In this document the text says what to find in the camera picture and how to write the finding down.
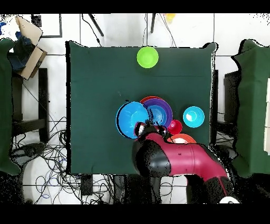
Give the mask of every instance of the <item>table leg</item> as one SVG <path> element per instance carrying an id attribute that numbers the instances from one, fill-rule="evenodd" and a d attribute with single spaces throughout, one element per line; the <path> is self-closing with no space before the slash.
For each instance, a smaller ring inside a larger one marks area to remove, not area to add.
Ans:
<path id="1" fill-rule="evenodd" d="M 152 13 L 151 33 L 154 32 L 155 18 L 156 18 L 156 13 Z"/>
<path id="2" fill-rule="evenodd" d="M 92 14 L 88 14 L 89 17 L 91 18 L 92 22 L 94 23 L 95 27 L 98 29 L 99 33 L 101 36 L 104 36 L 104 34 L 102 33 L 100 27 L 98 26 L 97 22 L 95 21 L 95 18 Z"/>

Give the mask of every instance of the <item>black border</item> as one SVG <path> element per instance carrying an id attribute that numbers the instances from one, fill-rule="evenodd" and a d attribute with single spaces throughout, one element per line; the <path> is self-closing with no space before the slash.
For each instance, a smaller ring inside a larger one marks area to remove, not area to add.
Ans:
<path id="1" fill-rule="evenodd" d="M 62 16 L 59 14 L 59 35 L 45 35 L 41 36 L 41 38 L 62 38 Z"/>
<path id="2" fill-rule="evenodd" d="M 70 66 L 70 42 L 65 42 L 66 49 L 66 173 L 71 173 L 71 148 L 70 148 L 70 132 L 71 132 L 71 66 Z"/>

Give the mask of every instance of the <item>small red bowl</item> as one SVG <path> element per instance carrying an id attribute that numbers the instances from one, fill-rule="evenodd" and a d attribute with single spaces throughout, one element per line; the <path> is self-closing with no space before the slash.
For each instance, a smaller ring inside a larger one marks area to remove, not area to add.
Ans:
<path id="1" fill-rule="evenodd" d="M 149 96 L 149 97 L 144 97 L 140 103 L 143 104 L 146 100 L 149 100 L 149 99 L 161 99 L 160 97 L 156 97 L 156 96 Z"/>
<path id="2" fill-rule="evenodd" d="M 172 135 L 177 135 L 182 131 L 182 124 L 179 120 L 172 120 L 169 127 L 168 127 L 169 133 Z"/>

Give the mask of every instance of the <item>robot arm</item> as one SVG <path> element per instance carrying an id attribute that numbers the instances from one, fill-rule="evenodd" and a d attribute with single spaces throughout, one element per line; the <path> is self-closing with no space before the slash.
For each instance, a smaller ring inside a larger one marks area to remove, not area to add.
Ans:
<path id="1" fill-rule="evenodd" d="M 132 156 L 142 176 L 198 175 L 204 181 L 208 203 L 233 195 L 225 168 L 204 145 L 169 143 L 158 132 L 145 132 L 134 142 Z"/>

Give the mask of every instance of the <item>green table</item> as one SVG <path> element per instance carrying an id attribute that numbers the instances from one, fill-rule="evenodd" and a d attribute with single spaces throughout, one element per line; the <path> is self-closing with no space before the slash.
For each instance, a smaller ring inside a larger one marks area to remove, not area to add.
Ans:
<path id="1" fill-rule="evenodd" d="M 12 66 L 7 59 L 8 51 L 15 43 L 10 39 L 0 40 L 0 171 L 17 175 L 21 169 L 9 159 L 12 145 Z"/>
<path id="2" fill-rule="evenodd" d="M 115 126 L 116 113 L 126 100 L 163 98 L 173 118 L 183 123 L 182 133 L 209 144 L 215 43 L 202 49 L 156 48 L 159 61 L 151 69 L 138 65 L 138 47 L 86 48 L 71 41 L 66 46 L 71 76 L 71 116 L 67 118 L 71 122 L 71 173 L 136 173 L 131 159 L 133 140 L 121 136 Z M 189 128 L 182 115 L 194 105 L 204 111 L 205 121 Z"/>
<path id="3" fill-rule="evenodd" d="M 270 156 L 264 151 L 267 79 L 270 78 L 270 48 L 245 40 L 239 55 L 234 56 L 241 71 L 238 86 L 238 139 L 233 161 L 238 175 L 270 174 Z"/>

